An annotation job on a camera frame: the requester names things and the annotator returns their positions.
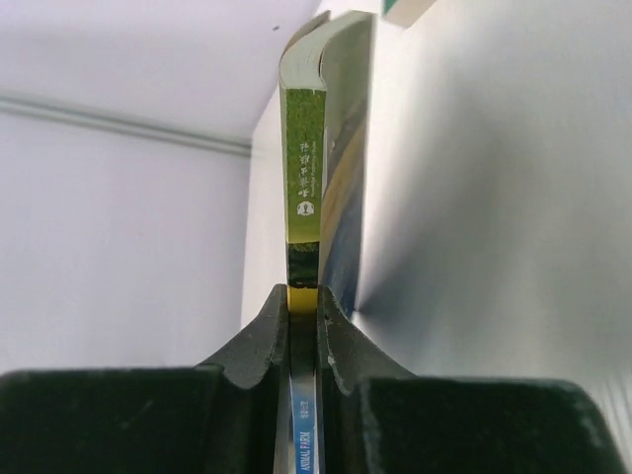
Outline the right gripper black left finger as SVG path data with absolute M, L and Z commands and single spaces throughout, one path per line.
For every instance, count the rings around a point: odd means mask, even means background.
M 1 378 L 5 473 L 284 473 L 283 285 L 189 367 L 19 370 Z

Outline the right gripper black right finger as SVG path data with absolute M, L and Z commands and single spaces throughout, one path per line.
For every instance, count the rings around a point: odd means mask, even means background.
M 623 473 L 606 421 L 557 379 L 417 376 L 318 299 L 324 473 Z

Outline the Animal Farm book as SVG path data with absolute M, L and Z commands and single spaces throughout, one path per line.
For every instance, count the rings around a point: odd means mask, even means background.
M 291 40 L 278 72 L 293 470 L 317 470 L 317 306 L 346 316 L 358 284 L 375 17 L 325 12 Z

